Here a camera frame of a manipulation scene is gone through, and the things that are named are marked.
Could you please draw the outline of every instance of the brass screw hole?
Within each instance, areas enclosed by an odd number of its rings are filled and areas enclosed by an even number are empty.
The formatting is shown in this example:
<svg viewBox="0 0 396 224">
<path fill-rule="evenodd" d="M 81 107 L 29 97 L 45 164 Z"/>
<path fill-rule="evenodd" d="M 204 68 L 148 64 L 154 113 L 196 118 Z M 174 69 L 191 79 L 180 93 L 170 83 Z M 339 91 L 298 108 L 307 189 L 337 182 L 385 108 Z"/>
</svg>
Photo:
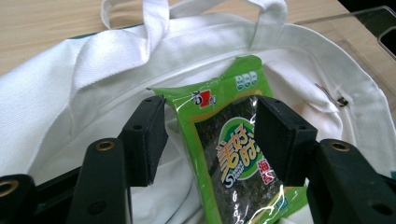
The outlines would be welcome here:
<svg viewBox="0 0 396 224">
<path fill-rule="evenodd" d="M 107 151 L 111 148 L 113 148 L 116 144 L 112 141 L 104 141 L 100 142 L 96 145 L 96 150 L 98 151 Z"/>
<path fill-rule="evenodd" d="M 342 143 L 332 143 L 332 148 L 334 148 L 335 150 L 338 150 L 338 151 L 343 151 L 343 152 L 349 151 L 349 146 L 346 146 Z"/>
<path fill-rule="evenodd" d="M 19 185 L 20 182 L 18 180 L 5 180 L 0 182 L 0 198 L 12 193 Z"/>
</svg>

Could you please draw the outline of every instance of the canvas bag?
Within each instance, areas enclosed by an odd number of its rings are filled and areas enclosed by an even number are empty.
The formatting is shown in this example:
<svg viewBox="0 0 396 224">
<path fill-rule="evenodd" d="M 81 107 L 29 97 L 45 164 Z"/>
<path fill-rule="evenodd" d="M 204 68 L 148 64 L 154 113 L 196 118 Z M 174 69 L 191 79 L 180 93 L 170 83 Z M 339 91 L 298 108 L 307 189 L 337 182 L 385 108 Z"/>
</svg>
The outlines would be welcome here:
<svg viewBox="0 0 396 224">
<path fill-rule="evenodd" d="M 120 2 L 104 1 L 105 21 Z M 153 94 L 146 87 L 208 80 L 235 56 L 255 54 L 276 98 L 314 124 L 318 140 L 348 141 L 390 176 L 395 131 L 386 98 L 369 76 L 323 36 L 284 23 L 283 1 L 249 1 L 261 9 L 257 22 L 200 15 L 218 2 L 183 1 L 169 20 L 166 1 L 145 0 L 145 25 L 65 40 L 1 76 L 0 175 L 26 173 L 37 184 L 61 175 L 81 164 L 91 142 L 118 135 L 138 103 Z M 315 83 L 349 105 L 337 108 Z M 154 185 L 133 189 L 136 223 L 193 222 L 202 214 L 169 108 L 166 117 L 170 139 Z"/>
</svg>

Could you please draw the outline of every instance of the plastic packaging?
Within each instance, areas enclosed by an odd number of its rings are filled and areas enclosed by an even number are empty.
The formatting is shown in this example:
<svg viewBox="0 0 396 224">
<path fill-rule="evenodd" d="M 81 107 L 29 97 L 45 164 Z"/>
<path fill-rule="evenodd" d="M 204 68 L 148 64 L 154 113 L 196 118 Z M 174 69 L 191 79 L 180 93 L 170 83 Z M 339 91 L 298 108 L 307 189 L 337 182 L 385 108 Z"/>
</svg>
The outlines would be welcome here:
<svg viewBox="0 0 396 224">
<path fill-rule="evenodd" d="M 257 96 L 272 96 L 255 56 L 220 76 L 153 89 L 177 112 L 208 223 L 273 223 L 306 204 L 305 188 L 284 188 L 254 140 Z"/>
</svg>

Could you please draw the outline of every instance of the white strap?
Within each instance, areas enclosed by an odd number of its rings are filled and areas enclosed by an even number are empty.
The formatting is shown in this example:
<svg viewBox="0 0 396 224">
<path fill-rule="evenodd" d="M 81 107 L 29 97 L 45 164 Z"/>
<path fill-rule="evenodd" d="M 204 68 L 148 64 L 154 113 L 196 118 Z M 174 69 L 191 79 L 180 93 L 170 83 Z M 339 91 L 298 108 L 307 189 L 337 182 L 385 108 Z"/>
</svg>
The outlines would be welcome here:
<svg viewBox="0 0 396 224">
<path fill-rule="evenodd" d="M 171 18 L 200 15 L 224 0 L 181 0 L 171 7 Z M 288 8 L 284 0 L 244 0 L 260 9 L 258 24 L 282 24 Z"/>
<path fill-rule="evenodd" d="M 126 0 L 103 1 L 102 20 L 107 27 L 111 8 L 123 2 Z M 168 2 L 144 0 L 143 21 L 144 30 L 140 34 L 109 30 L 94 35 L 86 42 L 78 55 L 71 98 L 79 90 L 99 80 L 145 64 L 168 28 Z"/>
</svg>

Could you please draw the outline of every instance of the wooden table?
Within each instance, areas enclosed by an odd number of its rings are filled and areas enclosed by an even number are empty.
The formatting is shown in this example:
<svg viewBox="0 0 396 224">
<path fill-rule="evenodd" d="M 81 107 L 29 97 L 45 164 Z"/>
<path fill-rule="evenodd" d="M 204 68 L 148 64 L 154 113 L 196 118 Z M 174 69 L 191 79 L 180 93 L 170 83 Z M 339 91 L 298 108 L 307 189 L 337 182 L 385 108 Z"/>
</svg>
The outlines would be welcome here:
<svg viewBox="0 0 396 224">
<path fill-rule="evenodd" d="M 0 1 L 0 75 L 62 40 L 104 31 L 102 0 Z M 288 22 L 346 13 L 336 0 L 288 0 Z M 240 0 L 229 0 L 210 11 L 227 11 L 256 20 L 257 10 Z M 115 27 L 142 21 L 140 1 L 114 8 Z"/>
</svg>

